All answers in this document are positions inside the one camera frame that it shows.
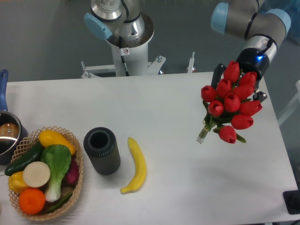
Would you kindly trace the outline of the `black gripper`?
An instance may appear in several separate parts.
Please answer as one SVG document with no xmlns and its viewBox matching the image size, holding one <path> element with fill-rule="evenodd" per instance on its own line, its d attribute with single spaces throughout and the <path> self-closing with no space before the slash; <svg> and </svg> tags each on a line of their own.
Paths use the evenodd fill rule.
<svg viewBox="0 0 300 225">
<path fill-rule="evenodd" d="M 257 81 L 255 82 L 255 89 L 253 92 L 252 100 L 260 101 L 260 103 L 262 103 L 268 98 L 268 96 L 265 92 L 260 91 L 258 88 L 259 81 L 262 79 L 263 74 L 268 68 L 268 57 L 265 54 L 262 54 L 256 48 L 246 48 L 241 51 L 241 53 L 236 59 L 236 62 L 238 62 L 240 69 L 242 69 L 244 73 L 256 72 Z M 213 71 L 213 77 L 211 80 L 211 87 L 215 89 L 217 88 L 225 69 L 226 66 L 222 63 L 218 64 L 215 67 Z"/>
</svg>

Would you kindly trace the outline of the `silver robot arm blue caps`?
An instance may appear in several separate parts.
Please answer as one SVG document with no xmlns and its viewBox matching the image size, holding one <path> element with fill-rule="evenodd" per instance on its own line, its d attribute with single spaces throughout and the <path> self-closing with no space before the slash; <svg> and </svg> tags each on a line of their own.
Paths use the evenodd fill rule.
<svg viewBox="0 0 300 225">
<path fill-rule="evenodd" d="M 232 0 L 219 3 L 210 26 L 222 34 L 231 34 L 246 41 L 237 57 L 243 72 L 256 72 L 258 85 L 272 62 L 291 26 L 289 15 L 281 9 L 260 14 L 260 0 Z M 148 43 L 154 25 L 140 9 L 138 0 L 93 0 L 84 24 L 97 38 L 105 40 L 113 54 L 117 76 L 157 75 L 165 62 L 158 56 L 148 61 Z"/>
</svg>

